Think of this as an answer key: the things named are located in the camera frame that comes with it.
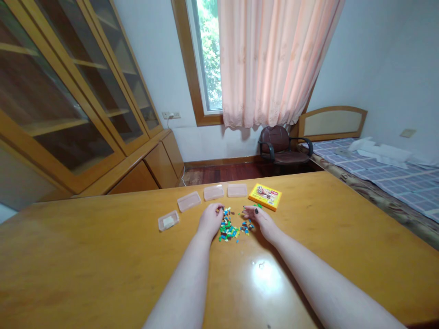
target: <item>plastic container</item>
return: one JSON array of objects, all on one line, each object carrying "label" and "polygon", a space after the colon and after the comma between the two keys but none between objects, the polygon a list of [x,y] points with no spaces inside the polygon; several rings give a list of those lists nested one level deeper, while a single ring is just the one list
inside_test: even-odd
[{"label": "plastic container", "polygon": [[210,201],[221,197],[224,197],[224,189],[221,184],[206,187],[204,189],[204,201]]},{"label": "plastic container", "polygon": [[175,224],[178,224],[179,222],[180,219],[178,217],[177,210],[174,210],[169,214],[166,214],[165,216],[159,218],[159,231],[163,232],[168,228],[171,228]]},{"label": "plastic container", "polygon": [[199,204],[201,204],[201,198],[197,191],[192,192],[180,199],[177,200],[178,207],[181,212],[185,212],[190,208],[193,208]]},{"label": "plastic container", "polygon": [[229,184],[227,188],[228,197],[246,197],[247,184]]}]

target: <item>foliage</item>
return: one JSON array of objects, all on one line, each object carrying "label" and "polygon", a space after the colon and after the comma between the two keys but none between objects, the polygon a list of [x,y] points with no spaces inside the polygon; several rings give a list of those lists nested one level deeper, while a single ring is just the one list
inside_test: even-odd
[{"label": "foliage", "polygon": [[197,0],[197,7],[210,110],[222,109],[217,0]]}]

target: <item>wooden bookcase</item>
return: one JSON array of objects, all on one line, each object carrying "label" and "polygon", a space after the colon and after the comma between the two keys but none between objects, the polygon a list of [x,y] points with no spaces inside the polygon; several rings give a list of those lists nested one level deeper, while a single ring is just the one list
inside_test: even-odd
[{"label": "wooden bookcase", "polygon": [[111,1],[0,0],[0,57],[0,139],[72,194],[163,131]]}]

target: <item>glass pane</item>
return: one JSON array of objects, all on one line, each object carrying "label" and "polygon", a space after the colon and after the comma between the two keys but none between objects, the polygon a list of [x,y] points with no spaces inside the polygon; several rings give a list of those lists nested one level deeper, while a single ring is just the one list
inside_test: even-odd
[{"label": "glass pane", "polygon": [[118,63],[133,92],[137,105],[145,118],[146,125],[149,129],[154,129],[159,125],[159,120],[151,106],[150,99],[110,2],[108,0],[91,0],[90,2],[105,32],[105,36],[118,59]]},{"label": "glass pane", "polygon": [[78,175],[113,150],[0,0],[0,108]]},{"label": "glass pane", "polygon": [[209,111],[222,110],[220,71],[220,28],[217,0],[193,0],[198,9],[200,52],[204,65],[204,80],[209,99]]},{"label": "glass pane", "polygon": [[141,136],[142,130],[77,3],[37,3],[124,142]]}]

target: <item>wooden table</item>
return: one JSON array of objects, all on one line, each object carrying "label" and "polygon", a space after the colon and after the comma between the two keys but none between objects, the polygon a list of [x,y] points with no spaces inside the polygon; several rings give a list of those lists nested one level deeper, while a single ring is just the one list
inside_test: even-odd
[{"label": "wooden table", "polygon": [[[282,230],[400,321],[439,319],[437,251],[327,172],[257,181],[284,193],[278,211],[267,210]],[[256,180],[243,182],[250,190]],[[157,219],[177,210],[183,195],[198,191],[203,198],[204,187],[39,203],[2,224],[0,327],[141,328],[206,202],[163,233]],[[242,205],[253,204],[220,201],[235,211],[236,226]],[[256,231],[238,244],[213,241],[204,326],[319,324],[278,253]]]}]

